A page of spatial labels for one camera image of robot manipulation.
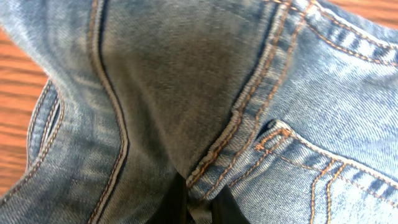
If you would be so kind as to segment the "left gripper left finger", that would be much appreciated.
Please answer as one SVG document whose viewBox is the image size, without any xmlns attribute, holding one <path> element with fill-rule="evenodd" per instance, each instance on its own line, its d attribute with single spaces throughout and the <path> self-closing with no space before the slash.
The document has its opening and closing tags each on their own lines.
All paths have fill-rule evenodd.
<svg viewBox="0 0 398 224">
<path fill-rule="evenodd" d="M 187 186 L 185 179 L 176 174 L 156 212 L 146 224 L 186 224 Z"/>
</svg>

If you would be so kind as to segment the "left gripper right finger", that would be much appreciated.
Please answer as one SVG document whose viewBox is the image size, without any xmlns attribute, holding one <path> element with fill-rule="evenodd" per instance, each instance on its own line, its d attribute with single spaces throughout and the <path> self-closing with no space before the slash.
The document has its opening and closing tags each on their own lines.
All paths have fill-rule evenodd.
<svg viewBox="0 0 398 224">
<path fill-rule="evenodd" d="M 212 224 L 249 224 L 228 186 L 211 203 Z"/>
</svg>

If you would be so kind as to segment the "light blue denim jeans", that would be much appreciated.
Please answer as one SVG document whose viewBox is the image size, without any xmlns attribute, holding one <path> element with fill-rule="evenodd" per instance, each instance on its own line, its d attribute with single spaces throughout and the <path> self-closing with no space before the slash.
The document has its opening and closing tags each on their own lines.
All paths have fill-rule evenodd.
<svg viewBox="0 0 398 224">
<path fill-rule="evenodd" d="M 397 31 L 329 1 L 1 2 L 48 75 L 2 223 L 397 222 Z"/>
</svg>

